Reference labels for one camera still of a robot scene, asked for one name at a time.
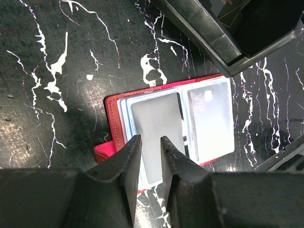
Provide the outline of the black card dispenser box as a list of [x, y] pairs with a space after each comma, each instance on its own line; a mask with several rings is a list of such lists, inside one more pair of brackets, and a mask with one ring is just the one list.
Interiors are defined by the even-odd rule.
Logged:
[[210, 0], [155, 0], [153, 4], [226, 77], [234, 77], [299, 36], [304, 25], [301, 0], [250, 0], [236, 27], [226, 28]]

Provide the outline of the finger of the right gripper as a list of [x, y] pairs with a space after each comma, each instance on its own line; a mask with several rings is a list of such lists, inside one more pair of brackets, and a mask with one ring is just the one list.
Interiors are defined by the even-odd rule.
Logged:
[[304, 172], [304, 136], [300, 136], [253, 170], [268, 171]]

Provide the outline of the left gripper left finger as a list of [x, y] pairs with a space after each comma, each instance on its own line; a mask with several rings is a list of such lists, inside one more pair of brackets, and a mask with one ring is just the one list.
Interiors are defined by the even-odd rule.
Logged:
[[141, 152], [141, 136], [135, 135], [120, 151], [80, 174], [63, 227], [132, 228]]

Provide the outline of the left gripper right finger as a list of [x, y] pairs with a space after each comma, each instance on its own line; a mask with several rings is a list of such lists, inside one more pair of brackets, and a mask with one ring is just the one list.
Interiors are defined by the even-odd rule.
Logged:
[[215, 175], [161, 138], [161, 168], [166, 209], [173, 228], [224, 228], [223, 196]]

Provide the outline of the red leather card holder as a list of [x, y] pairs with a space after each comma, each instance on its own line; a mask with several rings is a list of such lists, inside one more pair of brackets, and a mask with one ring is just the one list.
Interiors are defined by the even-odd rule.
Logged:
[[[114, 155], [134, 136], [137, 135], [133, 114], [131, 111], [131, 105], [157, 98], [163, 95], [178, 93], [180, 96], [180, 114], [182, 117], [182, 134], [185, 145], [185, 154], [196, 164], [203, 166], [209, 164], [214, 160], [199, 164], [195, 161], [195, 148], [194, 148], [194, 130], [190, 117], [190, 105], [188, 98], [188, 91], [193, 88], [204, 87], [213, 83], [227, 82], [230, 80], [221, 74], [215, 74], [211, 76], [205, 76], [196, 79], [189, 79], [185, 81], [179, 81], [166, 85], [159, 85], [152, 88], [141, 89], [137, 91], [127, 92], [123, 94], [117, 94], [109, 96], [105, 100], [105, 107], [110, 124], [110, 130], [112, 134], [112, 140], [95, 147], [96, 158], [99, 162], [106, 160]], [[149, 188], [143, 188], [143, 182], [141, 179], [141, 172], [144, 168], [140, 165], [139, 171], [139, 184], [138, 191], [143, 192]]]

